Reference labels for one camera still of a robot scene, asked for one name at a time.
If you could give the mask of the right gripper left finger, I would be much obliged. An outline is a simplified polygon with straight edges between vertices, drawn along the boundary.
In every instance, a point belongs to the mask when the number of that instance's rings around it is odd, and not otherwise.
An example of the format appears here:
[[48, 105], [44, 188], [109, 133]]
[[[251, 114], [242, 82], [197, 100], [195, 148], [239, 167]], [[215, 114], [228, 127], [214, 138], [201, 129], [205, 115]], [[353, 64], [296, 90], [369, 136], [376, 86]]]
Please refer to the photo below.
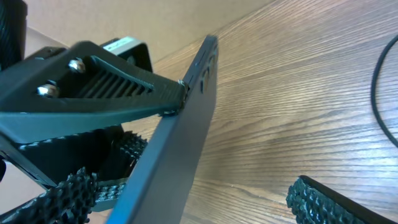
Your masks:
[[97, 175], [83, 167], [56, 187], [2, 214], [1, 223], [89, 223], [97, 197]]

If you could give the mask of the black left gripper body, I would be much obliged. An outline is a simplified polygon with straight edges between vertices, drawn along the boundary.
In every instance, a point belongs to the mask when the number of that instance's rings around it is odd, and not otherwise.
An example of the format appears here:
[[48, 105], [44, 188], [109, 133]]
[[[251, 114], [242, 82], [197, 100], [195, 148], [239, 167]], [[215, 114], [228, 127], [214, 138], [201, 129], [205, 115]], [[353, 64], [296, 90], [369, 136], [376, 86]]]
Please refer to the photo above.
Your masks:
[[27, 13], [23, 0], [1, 0], [1, 70], [35, 68], [67, 50], [46, 46], [25, 58]]

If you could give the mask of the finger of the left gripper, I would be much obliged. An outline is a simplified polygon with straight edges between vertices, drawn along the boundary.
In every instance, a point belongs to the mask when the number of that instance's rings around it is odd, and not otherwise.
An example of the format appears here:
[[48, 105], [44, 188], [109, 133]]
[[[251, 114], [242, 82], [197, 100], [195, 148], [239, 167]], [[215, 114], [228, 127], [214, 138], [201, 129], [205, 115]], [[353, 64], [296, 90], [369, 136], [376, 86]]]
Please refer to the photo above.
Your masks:
[[37, 67], [1, 72], [1, 154], [44, 188], [98, 172], [121, 125], [178, 113], [187, 87], [90, 41]]
[[94, 212], [114, 207], [147, 146], [147, 140], [128, 131], [114, 140], [111, 146], [109, 156], [98, 173]]

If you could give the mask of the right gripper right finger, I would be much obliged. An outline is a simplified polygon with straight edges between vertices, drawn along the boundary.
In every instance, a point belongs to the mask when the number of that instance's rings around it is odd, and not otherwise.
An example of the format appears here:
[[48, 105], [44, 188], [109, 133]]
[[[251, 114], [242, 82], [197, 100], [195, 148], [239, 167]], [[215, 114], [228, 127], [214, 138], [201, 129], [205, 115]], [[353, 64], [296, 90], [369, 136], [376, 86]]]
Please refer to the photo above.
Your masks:
[[289, 187], [286, 203], [299, 224], [397, 224], [306, 175]]

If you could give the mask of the Samsung Galaxy smartphone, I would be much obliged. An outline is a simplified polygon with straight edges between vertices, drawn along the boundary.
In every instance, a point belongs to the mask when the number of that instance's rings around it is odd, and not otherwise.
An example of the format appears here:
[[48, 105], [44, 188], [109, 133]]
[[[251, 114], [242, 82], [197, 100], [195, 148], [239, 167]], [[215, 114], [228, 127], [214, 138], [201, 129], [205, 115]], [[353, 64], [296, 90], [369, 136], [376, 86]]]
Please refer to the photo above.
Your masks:
[[218, 39], [208, 35], [183, 80], [185, 107], [162, 118], [108, 223], [179, 223], [216, 104]]

